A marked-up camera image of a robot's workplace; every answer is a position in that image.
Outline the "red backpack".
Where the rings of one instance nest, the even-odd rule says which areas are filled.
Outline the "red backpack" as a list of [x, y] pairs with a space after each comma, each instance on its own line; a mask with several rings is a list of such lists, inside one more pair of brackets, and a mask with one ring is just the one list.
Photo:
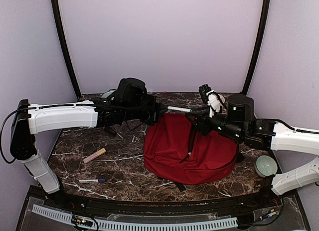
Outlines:
[[144, 166], [157, 177], [182, 185], [201, 185], [229, 176], [239, 146], [216, 131], [197, 132], [182, 114], [165, 114], [149, 127], [144, 140]]

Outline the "pink yellow highlighter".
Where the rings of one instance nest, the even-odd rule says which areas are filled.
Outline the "pink yellow highlighter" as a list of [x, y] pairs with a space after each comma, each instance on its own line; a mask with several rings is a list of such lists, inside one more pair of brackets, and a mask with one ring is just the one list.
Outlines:
[[105, 148], [98, 150], [97, 152], [91, 154], [90, 156], [83, 159], [84, 164], [89, 163], [90, 161], [96, 159], [97, 157], [103, 155], [106, 152]]

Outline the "white pen purple cap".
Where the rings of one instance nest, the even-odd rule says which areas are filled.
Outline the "white pen purple cap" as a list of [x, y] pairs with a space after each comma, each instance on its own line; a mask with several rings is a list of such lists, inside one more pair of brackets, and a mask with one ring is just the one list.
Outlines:
[[105, 183], [105, 179], [81, 179], [79, 183]]

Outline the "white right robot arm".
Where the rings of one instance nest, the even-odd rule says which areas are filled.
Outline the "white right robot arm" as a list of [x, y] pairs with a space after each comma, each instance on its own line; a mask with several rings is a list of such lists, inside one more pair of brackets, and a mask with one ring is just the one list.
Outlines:
[[202, 135], [215, 131], [237, 144], [257, 150], [315, 155], [305, 165], [271, 175], [268, 189], [263, 189], [254, 198], [257, 207], [265, 208], [273, 201], [274, 194], [280, 196], [319, 181], [318, 130], [293, 127], [280, 119], [256, 118], [254, 100], [244, 94], [232, 94], [225, 99], [207, 84], [199, 87], [199, 94], [206, 107], [193, 109], [186, 116]]

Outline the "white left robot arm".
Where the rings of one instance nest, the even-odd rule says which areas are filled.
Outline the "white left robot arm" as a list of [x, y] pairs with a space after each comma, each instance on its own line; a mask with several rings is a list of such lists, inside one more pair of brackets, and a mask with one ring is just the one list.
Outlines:
[[43, 148], [37, 143], [38, 135], [69, 128], [104, 128], [121, 125], [130, 120], [153, 125], [158, 122], [162, 104], [152, 94], [132, 95], [121, 99], [115, 91], [107, 96], [80, 102], [60, 104], [30, 104], [21, 100], [15, 109], [0, 107], [0, 132], [11, 123], [8, 141], [12, 159], [3, 156], [7, 164], [20, 161], [33, 178], [41, 185], [51, 201], [60, 209], [70, 205], [63, 184], [43, 157]]

